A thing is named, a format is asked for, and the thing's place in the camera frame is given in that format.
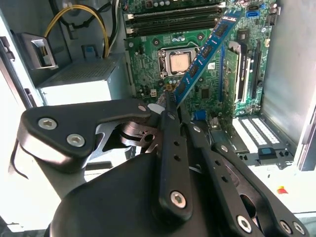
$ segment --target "green circuit board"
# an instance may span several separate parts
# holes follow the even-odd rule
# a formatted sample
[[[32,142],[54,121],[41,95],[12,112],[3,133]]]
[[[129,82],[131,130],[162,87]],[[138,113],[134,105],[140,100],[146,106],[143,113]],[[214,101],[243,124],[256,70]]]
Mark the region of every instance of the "green circuit board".
[[[152,12],[152,9],[146,7],[146,1],[147,0],[129,0],[128,13]],[[206,110],[208,116],[220,118],[219,121],[223,127],[227,128],[226,130],[230,130],[228,127],[231,127],[233,117],[252,115],[260,112],[261,99],[263,96],[262,87],[256,88],[255,97],[249,89],[244,103],[233,99],[235,94],[232,90],[234,79],[232,78],[232,74],[227,73],[228,67],[225,67],[225,62],[227,62],[228,57],[230,57],[229,60],[237,60],[237,54],[230,52],[228,49],[229,41],[238,40],[240,30],[248,30],[244,43],[248,47],[249,58],[252,59],[258,42],[260,43],[261,56],[257,78],[260,82],[263,82],[272,31],[272,26],[267,26],[266,21],[270,14],[269,5],[273,2],[275,1],[261,0],[260,5],[264,4],[267,7],[261,7],[259,9],[260,16],[252,18],[242,17],[236,28],[232,31],[230,38],[225,42],[225,57],[221,56],[221,51],[215,55],[200,80],[196,83],[194,89],[186,98],[185,103],[189,112],[193,113],[198,110]],[[205,4],[206,1],[171,0],[171,3],[170,6],[164,6],[164,10],[177,7],[184,8],[192,4]],[[249,4],[258,5],[258,1],[250,0]],[[240,6],[233,5],[233,3],[227,1],[227,8],[231,7],[240,9]],[[212,29],[204,29],[127,38],[126,49],[129,55],[134,95],[147,103],[155,103],[164,90],[172,91],[182,76],[172,75],[170,73],[164,77],[161,76],[161,65],[159,64],[161,51],[170,52],[167,57],[173,56],[172,51],[177,51],[178,49],[187,48],[188,50],[193,50],[195,48],[195,51],[197,51],[198,48],[205,43],[205,39],[211,32]],[[255,80],[255,73],[253,70],[250,70],[249,87],[253,80]],[[227,92],[229,94],[228,97],[227,94],[225,94],[225,82],[230,83],[230,85],[228,85],[228,87],[230,86]]]
[[[165,4],[167,1],[163,1],[164,4],[161,6],[160,1],[155,0],[126,0],[128,4],[128,12],[131,13],[149,13],[157,11],[166,11],[173,9],[180,9],[185,7],[193,6],[204,6],[210,5],[213,3],[223,2],[222,0],[169,0],[169,5]]]
[[[129,48],[131,73],[136,89],[137,98],[147,103],[155,103],[164,90],[173,90],[182,78],[179,76],[160,77],[158,52],[160,49],[176,50],[178,48],[199,48],[211,33],[210,29],[203,31],[181,32],[169,35],[127,39]],[[181,36],[184,40],[173,42],[172,39]],[[196,83],[194,90],[190,92],[186,103],[190,112],[205,109],[209,113],[218,114],[222,104],[218,102],[219,94],[219,60],[220,54],[216,54]],[[156,90],[157,95],[152,96],[151,90]]]

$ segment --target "black robotic arm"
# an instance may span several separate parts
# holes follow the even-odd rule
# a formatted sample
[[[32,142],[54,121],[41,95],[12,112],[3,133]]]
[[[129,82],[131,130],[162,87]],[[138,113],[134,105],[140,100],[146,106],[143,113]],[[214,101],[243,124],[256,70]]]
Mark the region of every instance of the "black robotic arm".
[[[169,94],[159,112],[136,99],[32,108],[21,117],[18,141],[66,173],[84,169],[96,153],[142,147],[72,190],[51,237],[309,236],[228,146],[210,146]]]

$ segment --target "motherboard chip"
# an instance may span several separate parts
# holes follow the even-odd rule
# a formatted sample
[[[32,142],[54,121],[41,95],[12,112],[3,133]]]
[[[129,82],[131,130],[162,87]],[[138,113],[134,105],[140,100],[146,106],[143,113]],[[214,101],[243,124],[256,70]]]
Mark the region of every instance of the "motherboard chip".
[[[190,65],[190,55],[188,53],[170,55],[170,68],[173,74],[185,72]]]
[[[201,90],[201,98],[208,99],[209,98],[209,89],[205,88]]]

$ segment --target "blue connector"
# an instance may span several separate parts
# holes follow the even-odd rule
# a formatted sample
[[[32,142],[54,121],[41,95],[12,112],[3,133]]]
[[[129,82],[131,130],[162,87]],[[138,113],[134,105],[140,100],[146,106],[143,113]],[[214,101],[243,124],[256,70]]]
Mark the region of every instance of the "blue connector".
[[[260,16],[260,11],[247,11],[246,12],[247,18],[258,17],[258,16]]]

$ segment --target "ram slot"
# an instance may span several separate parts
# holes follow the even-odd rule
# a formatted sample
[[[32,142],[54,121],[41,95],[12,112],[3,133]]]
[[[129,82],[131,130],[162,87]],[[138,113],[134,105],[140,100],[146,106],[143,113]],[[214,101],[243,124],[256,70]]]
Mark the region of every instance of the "ram slot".
[[[185,8],[172,11],[145,13],[145,14],[126,14],[124,15],[125,21],[129,21],[131,24],[153,22],[166,19],[177,19],[183,17],[194,16],[208,16],[211,14],[222,13],[223,4],[217,4],[213,6],[203,6],[194,8]]]
[[[214,19],[199,20],[199,21],[184,21],[184,22],[171,22],[162,24],[153,24],[151,26],[142,25],[135,28],[128,28],[126,33],[132,37],[150,36],[158,34],[166,34],[173,32],[183,32],[191,30],[211,29],[216,25]]]

